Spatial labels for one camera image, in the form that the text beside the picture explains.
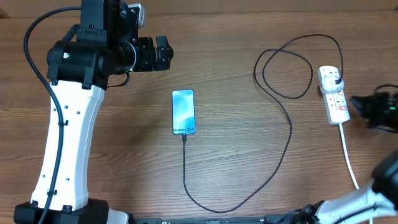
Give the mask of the Samsung Galaxy smartphone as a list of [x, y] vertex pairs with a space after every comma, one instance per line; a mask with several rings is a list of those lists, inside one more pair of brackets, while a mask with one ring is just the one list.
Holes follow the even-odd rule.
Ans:
[[193, 90], [174, 90], [172, 92], [172, 130], [175, 135], [195, 134]]

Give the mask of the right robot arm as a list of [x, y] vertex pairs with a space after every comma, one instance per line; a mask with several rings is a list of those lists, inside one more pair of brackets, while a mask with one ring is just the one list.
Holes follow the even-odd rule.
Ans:
[[[349, 161], [343, 123], [349, 120], [343, 91], [324, 94], [329, 123], [339, 127], [345, 162], [355, 190], [344, 197], [320, 201], [303, 208], [292, 223], [360, 223], [376, 217], [397, 215], [397, 152], [384, 159], [372, 172], [370, 182], [360, 187]], [[374, 92], [353, 96], [350, 101], [368, 127], [386, 127], [397, 132], [397, 95]]]

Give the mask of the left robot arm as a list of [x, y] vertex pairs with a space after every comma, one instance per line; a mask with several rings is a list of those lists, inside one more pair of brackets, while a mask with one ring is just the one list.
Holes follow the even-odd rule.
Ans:
[[80, 22], [47, 53], [39, 80], [50, 94], [50, 122], [40, 177], [16, 223], [133, 223], [134, 217], [90, 198], [88, 161], [99, 108], [111, 75], [170, 68], [167, 38], [139, 37], [146, 10], [122, 1], [83, 0]]

